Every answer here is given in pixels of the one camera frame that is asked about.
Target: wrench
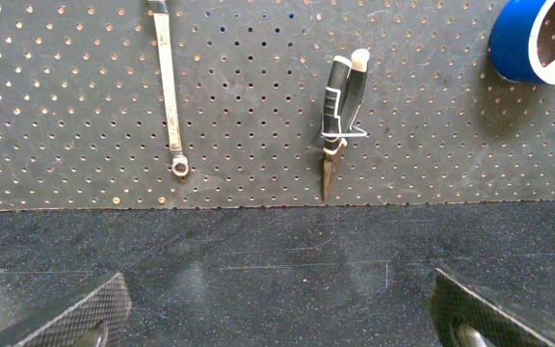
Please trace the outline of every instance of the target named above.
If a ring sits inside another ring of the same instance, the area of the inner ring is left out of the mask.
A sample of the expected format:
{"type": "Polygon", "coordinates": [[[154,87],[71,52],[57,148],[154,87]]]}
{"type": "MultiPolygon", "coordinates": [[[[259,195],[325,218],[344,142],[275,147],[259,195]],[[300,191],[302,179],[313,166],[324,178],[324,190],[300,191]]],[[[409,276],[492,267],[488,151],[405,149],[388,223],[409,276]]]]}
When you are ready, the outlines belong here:
{"type": "Polygon", "coordinates": [[[164,105],[169,129],[169,148],[172,155],[172,172],[184,177],[190,171],[188,158],[183,154],[181,135],[179,133],[179,116],[177,114],[177,100],[174,92],[174,72],[172,71],[171,28],[169,10],[166,0],[147,0],[153,11],[155,32],[158,37],[158,55],[160,57],[160,74],[164,89],[164,105]]]}

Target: gray pegboard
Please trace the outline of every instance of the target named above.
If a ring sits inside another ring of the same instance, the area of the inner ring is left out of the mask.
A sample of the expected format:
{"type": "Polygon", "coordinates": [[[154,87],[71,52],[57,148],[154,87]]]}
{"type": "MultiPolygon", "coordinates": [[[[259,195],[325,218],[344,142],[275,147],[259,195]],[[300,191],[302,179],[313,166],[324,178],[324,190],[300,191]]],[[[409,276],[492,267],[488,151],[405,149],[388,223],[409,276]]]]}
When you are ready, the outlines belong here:
{"type": "Polygon", "coordinates": [[[489,66],[504,3],[171,0],[177,181],[145,1],[0,1],[0,209],[555,200],[555,87],[489,66]],[[324,202],[330,58],[360,47],[370,136],[324,202]]]}

